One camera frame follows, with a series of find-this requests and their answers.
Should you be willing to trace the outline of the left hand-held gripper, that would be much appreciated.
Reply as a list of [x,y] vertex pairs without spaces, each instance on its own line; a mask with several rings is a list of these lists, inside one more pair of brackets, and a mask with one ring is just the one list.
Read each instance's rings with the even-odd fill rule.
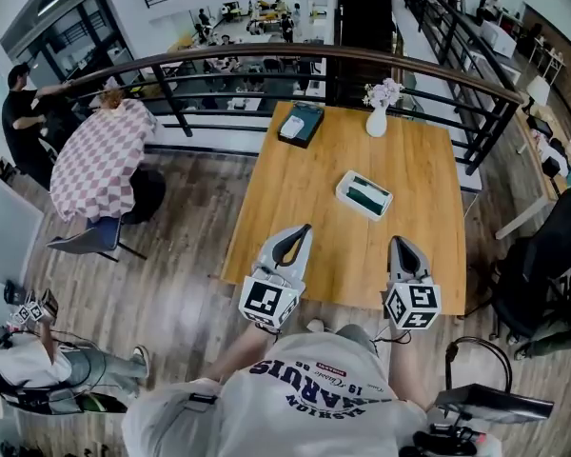
[[248,321],[263,328],[284,324],[305,292],[303,278],[311,245],[311,225],[286,228],[265,241],[260,263],[253,265],[241,291],[239,311]]

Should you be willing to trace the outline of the dark green tissue pack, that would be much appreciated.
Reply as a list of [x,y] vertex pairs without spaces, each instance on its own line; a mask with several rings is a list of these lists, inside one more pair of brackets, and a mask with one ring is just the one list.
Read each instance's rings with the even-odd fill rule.
[[391,201],[388,191],[376,187],[360,176],[351,179],[346,196],[375,215],[381,215]]

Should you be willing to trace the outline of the white tissue box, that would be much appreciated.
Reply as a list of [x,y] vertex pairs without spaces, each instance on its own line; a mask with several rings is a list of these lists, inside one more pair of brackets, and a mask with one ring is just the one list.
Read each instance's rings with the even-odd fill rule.
[[336,197],[344,204],[346,204],[347,206],[351,207],[352,209],[354,209],[355,211],[357,211],[358,213],[360,213],[361,215],[365,216],[366,218],[378,222],[379,220],[381,220],[384,216],[384,214],[387,212],[387,210],[389,209],[389,207],[391,206],[391,203],[393,201],[393,195],[391,192],[389,192],[391,194],[391,201],[388,204],[388,207],[384,210],[384,212],[381,215],[375,215],[373,214],[371,211],[368,211],[366,209],[364,209],[363,207],[361,207],[360,205],[358,205],[357,203],[353,202],[351,199],[349,199],[346,196],[346,191],[347,191],[347,187],[349,182],[351,181],[351,179],[354,176],[360,176],[363,179],[365,179],[366,181],[368,181],[369,183],[375,185],[376,187],[379,187],[381,189],[383,189],[382,187],[380,187],[378,184],[372,182],[371,180],[363,177],[360,173],[354,171],[354,170],[349,170],[345,173],[345,175],[343,176],[343,178],[341,179],[341,181],[338,183],[336,189],[335,189],[335,195]]

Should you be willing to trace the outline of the person's right forearm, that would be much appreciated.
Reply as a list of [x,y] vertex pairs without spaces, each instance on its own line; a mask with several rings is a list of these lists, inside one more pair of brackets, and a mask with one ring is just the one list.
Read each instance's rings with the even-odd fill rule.
[[418,352],[411,342],[391,343],[388,369],[388,383],[395,395],[428,411],[432,400],[423,382]]

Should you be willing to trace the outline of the wooden table with white legs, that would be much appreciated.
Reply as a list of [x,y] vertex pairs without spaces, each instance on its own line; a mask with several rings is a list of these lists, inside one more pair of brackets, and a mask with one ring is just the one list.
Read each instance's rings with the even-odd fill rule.
[[[387,282],[390,239],[401,235],[427,257],[442,290],[442,311],[465,308],[463,202],[448,132],[390,118],[383,137],[365,131],[363,111],[328,107],[309,146],[281,142],[291,111],[279,103],[251,175],[221,277],[241,284],[262,244],[287,228],[309,224],[313,243],[305,270],[308,299],[377,309]],[[338,200],[336,187],[354,171],[391,192],[377,221]]]

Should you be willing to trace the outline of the small white pouch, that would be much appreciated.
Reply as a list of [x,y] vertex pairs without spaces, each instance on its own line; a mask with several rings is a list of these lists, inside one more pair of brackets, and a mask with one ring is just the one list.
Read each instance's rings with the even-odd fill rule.
[[288,139],[292,139],[304,128],[305,122],[303,119],[290,115],[281,126],[280,134]]

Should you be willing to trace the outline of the black office chair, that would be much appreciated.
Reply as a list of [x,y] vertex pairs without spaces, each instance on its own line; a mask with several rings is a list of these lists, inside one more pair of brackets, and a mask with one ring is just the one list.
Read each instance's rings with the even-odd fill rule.
[[531,338],[551,308],[552,283],[571,269],[571,189],[539,230],[517,239],[494,264],[490,305],[516,341]]

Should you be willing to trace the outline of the white vase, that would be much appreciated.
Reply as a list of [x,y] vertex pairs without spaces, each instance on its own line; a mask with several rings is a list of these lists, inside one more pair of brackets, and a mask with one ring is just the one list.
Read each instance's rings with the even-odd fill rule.
[[386,107],[379,106],[372,110],[365,122],[365,130],[371,137],[384,136],[387,128]]

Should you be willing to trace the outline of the person's grey printed shirt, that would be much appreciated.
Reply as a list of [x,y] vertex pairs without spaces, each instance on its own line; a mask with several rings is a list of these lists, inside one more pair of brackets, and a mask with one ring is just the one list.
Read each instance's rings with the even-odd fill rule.
[[357,325],[306,329],[223,383],[146,393],[123,419],[124,444],[129,457],[398,457],[428,411],[395,395],[388,367]]

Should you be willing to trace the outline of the light wooden desk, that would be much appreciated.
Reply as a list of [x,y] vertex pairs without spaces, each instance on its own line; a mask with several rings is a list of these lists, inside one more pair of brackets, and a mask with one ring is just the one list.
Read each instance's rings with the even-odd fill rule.
[[523,143],[518,149],[519,156],[528,155],[531,159],[532,173],[534,177],[540,181],[540,195],[533,201],[524,211],[518,214],[513,220],[505,224],[495,233],[495,238],[501,240],[507,235],[520,228],[526,222],[538,215],[546,206],[553,206],[560,195],[568,188],[566,177],[559,173],[550,178],[543,172],[542,159],[547,157],[543,153],[546,146],[539,147],[539,143],[543,142],[540,139],[540,133],[535,131],[527,124],[528,116],[518,109],[515,115],[515,123],[522,132]]

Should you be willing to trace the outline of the black electronic device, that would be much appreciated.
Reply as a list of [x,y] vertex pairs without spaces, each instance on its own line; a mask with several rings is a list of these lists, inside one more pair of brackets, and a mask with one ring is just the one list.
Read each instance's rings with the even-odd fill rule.
[[503,453],[501,441],[489,433],[432,424],[429,431],[417,431],[398,457],[503,457]]

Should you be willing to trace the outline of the blue-grey chair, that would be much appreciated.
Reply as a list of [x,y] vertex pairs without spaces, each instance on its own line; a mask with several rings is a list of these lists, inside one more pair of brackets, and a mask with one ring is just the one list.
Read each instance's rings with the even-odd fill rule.
[[47,247],[75,255],[97,254],[114,263],[119,260],[110,253],[120,248],[146,261],[144,254],[120,242],[121,227],[120,218],[102,217],[95,223],[87,220],[86,228],[82,232],[68,238],[55,237],[47,243]]

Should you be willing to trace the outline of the black railing with wooden handrail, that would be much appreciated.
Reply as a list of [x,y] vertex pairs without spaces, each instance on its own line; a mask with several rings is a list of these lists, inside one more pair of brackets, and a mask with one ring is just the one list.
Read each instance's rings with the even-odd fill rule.
[[140,78],[121,89],[148,104],[156,116],[166,118],[168,129],[179,129],[187,137],[198,129],[258,132],[261,129],[258,119],[270,117],[270,112],[258,109],[186,109],[186,102],[202,101],[207,94],[180,93],[177,89],[188,81],[215,79],[290,81],[303,87],[316,83],[319,86],[317,94],[243,91],[240,95],[260,101],[304,101],[362,109],[365,85],[380,82],[389,75],[417,73],[447,85],[452,96],[444,97],[436,91],[411,87],[403,87],[401,95],[449,106],[461,115],[461,119],[448,119],[443,112],[427,107],[413,110],[399,105],[389,106],[389,114],[462,131],[464,137],[451,143],[463,150],[464,155],[458,161],[466,166],[466,174],[472,174],[522,104],[522,97],[496,59],[489,58],[488,62],[496,72],[497,83],[486,81],[479,74],[469,76],[460,70],[375,50],[308,43],[235,44],[158,54],[98,70],[73,80],[68,99],[86,111],[95,109],[104,91],[103,86],[110,78],[135,72]]

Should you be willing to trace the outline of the white floor lamp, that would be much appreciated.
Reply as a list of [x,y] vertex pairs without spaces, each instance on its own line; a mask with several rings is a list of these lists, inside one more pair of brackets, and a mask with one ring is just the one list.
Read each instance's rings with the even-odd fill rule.
[[545,106],[550,93],[550,85],[540,75],[535,76],[526,87],[528,103],[522,108],[522,112],[527,116],[531,115],[534,105]]

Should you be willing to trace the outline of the dried orange plant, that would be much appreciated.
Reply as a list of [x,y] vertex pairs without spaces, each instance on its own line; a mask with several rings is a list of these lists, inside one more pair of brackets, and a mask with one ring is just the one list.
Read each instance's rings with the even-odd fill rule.
[[122,112],[125,94],[121,89],[105,89],[100,95],[100,108],[111,112]]

